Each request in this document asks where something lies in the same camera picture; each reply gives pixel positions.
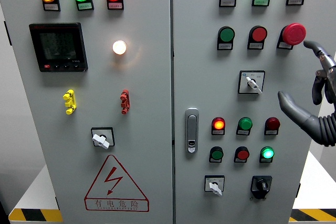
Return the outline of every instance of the white switch handle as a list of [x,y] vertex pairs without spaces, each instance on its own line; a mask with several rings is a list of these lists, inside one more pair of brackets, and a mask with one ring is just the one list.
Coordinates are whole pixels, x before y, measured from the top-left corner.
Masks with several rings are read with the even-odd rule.
[[257,91],[258,94],[262,94],[262,91],[260,90],[258,84],[254,80],[252,80],[249,76],[246,77],[246,80],[247,80],[248,85],[252,89],[254,89],[255,91]]
[[107,150],[110,146],[110,143],[106,141],[106,137],[104,136],[98,136],[95,134],[92,140],[96,145],[103,147],[105,150]]
[[215,194],[215,195],[218,195],[218,196],[223,196],[222,195],[222,191],[219,189],[218,185],[217,184],[214,184],[214,183],[209,183],[209,187],[211,189],[211,191]]

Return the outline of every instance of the lightning bolt symbol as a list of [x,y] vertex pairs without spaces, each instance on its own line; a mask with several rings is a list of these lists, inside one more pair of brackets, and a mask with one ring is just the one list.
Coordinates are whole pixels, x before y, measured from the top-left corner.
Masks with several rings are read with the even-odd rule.
[[110,181],[118,180],[118,181],[116,182],[116,184],[112,187],[112,189],[111,189],[111,190],[108,190],[107,195],[110,195],[111,193],[113,193],[112,190],[117,186],[117,184],[118,184],[118,183],[120,182],[120,180],[123,178],[123,177],[118,177],[118,178],[112,178],[112,179],[111,179],[112,174],[113,174],[116,170],[117,170],[117,168],[116,168],[116,167],[113,167],[112,170],[110,171],[109,175],[107,176],[107,178],[106,178],[105,181],[104,181],[104,183],[105,183],[105,182],[110,182]]

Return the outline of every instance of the yellow black striped tape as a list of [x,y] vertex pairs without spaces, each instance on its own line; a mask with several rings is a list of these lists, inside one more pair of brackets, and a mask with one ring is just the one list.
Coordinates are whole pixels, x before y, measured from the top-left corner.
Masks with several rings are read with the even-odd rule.
[[61,212],[58,209],[15,208],[10,213],[9,220],[63,222]]
[[336,209],[293,209],[289,222],[336,221]]
[[[63,222],[58,209],[15,208],[10,213],[9,220]],[[293,209],[289,221],[336,221],[336,209]]]

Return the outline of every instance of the white wall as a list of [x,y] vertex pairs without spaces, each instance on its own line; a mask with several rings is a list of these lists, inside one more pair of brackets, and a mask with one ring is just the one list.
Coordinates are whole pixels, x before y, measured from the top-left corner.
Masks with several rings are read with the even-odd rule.
[[45,160],[4,20],[0,5],[0,201],[9,214]]

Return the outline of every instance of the yellow fuse holder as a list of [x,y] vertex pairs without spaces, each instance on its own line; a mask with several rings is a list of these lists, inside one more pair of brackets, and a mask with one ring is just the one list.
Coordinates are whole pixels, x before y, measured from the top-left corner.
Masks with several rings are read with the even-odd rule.
[[67,107],[67,115],[71,115],[75,109],[77,108],[76,99],[75,99],[75,92],[72,89],[69,89],[64,95],[63,99],[65,102],[65,107]]

